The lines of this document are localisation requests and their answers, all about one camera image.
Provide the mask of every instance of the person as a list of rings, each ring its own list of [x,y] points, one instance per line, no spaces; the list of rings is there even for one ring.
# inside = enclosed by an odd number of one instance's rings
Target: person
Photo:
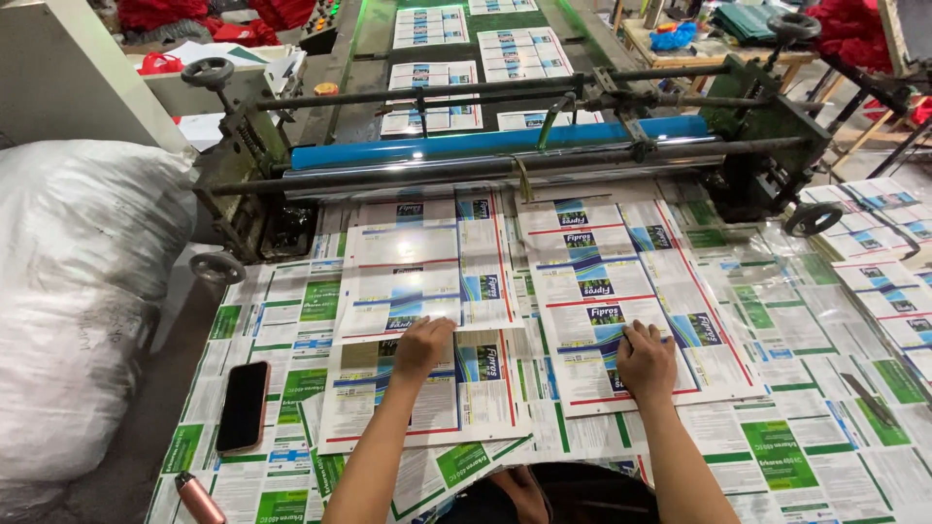
[[[323,514],[323,524],[383,524],[386,521],[415,398],[455,329],[456,323],[446,318],[430,320],[425,317],[404,332],[398,342],[385,396],[336,484]],[[645,326],[637,320],[623,330],[624,338],[616,357],[618,374],[637,402],[644,422],[660,521],[664,524],[738,524],[737,515],[674,409],[672,396],[677,365],[673,338],[661,340],[660,330],[655,325]],[[496,473],[487,482],[480,481],[473,486],[481,491],[458,498],[449,512],[440,517],[440,524],[546,524],[551,521],[552,508],[527,466]]]

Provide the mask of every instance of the cutting knife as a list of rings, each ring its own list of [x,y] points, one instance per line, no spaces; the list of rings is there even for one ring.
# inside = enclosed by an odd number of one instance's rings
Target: cutting knife
[[[864,401],[864,404],[870,408],[870,411],[873,412],[877,418],[888,426],[899,426],[897,421],[893,418],[893,415],[890,414],[890,410],[886,408],[883,404],[877,402],[877,399],[868,392],[860,382],[855,379],[855,376],[850,373],[842,373],[842,378],[851,385],[852,389],[855,390],[857,396],[861,397],[861,400]]]

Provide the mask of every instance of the orange cap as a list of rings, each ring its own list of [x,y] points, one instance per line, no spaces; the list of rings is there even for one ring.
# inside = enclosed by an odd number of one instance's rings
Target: orange cap
[[[326,96],[330,94],[337,94],[340,92],[340,87],[333,82],[323,82],[314,86],[314,94],[317,96]]]

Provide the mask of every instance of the forearm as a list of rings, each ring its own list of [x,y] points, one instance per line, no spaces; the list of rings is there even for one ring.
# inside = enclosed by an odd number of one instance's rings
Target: forearm
[[[669,400],[640,407],[664,524],[739,524]]]
[[[404,434],[419,384],[390,381],[375,415],[352,451],[323,514],[323,524],[383,524],[394,493]]]

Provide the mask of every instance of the control panel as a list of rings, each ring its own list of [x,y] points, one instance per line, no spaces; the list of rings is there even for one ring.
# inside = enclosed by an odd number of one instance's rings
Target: control panel
[[[344,0],[316,1],[298,42],[308,55],[323,55],[333,50],[340,21],[340,2]]]

